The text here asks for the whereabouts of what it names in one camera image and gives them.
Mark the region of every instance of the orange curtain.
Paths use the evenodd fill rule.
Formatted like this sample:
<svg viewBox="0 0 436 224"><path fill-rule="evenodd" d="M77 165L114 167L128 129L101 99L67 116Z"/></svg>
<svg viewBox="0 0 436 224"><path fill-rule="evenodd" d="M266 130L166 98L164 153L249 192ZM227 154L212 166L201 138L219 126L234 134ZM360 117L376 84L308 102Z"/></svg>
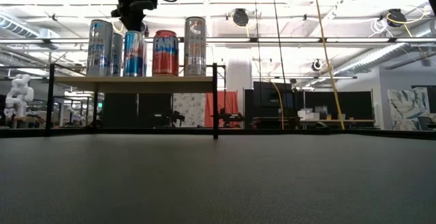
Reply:
<svg viewBox="0 0 436 224"><path fill-rule="evenodd" d="M225 112L236 114L238 110L238 92L226 91L225 92ZM224 91L218 91L218 112L224 108ZM204 126L213 127L213 94L206 94L206 109L204 110ZM230 126L239 125L237 122L231 122ZM223 126L223 120L219 121L219 126Z"/></svg>

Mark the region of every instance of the gray table surface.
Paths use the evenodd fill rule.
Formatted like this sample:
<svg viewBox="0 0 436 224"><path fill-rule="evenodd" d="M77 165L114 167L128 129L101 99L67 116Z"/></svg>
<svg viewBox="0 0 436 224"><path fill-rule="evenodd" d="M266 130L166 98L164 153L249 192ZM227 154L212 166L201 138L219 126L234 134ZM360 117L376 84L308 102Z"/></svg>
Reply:
<svg viewBox="0 0 436 224"><path fill-rule="evenodd" d="M436 223L436 143L361 135L0 139L0 223Z"/></svg>

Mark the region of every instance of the wooden shelf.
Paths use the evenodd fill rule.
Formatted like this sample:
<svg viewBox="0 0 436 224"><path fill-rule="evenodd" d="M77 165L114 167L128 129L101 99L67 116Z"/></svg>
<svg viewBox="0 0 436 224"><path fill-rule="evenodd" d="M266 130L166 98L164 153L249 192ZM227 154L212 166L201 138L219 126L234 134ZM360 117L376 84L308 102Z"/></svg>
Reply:
<svg viewBox="0 0 436 224"><path fill-rule="evenodd" d="M101 93L212 93L212 77L55 77L55 83Z"/></svg>

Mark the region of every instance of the white pillar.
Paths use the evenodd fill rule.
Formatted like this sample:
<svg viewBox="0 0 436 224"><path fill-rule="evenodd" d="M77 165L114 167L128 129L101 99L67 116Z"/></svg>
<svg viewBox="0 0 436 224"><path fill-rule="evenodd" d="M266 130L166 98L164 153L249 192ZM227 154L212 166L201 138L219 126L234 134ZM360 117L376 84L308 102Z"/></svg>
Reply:
<svg viewBox="0 0 436 224"><path fill-rule="evenodd" d="M238 109L244 115L244 90L253 88L250 49L228 50L227 91L238 92Z"/></svg>

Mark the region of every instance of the red can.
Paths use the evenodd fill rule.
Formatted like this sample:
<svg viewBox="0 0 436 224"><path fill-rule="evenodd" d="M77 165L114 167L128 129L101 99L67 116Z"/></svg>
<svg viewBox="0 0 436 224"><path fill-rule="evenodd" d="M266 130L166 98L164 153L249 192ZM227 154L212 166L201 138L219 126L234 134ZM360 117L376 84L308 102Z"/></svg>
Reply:
<svg viewBox="0 0 436 224"><path fill-rule="evenodd" d="M173 31L156 32L153 39L153 75L178 76L178 39Z"/></svg>

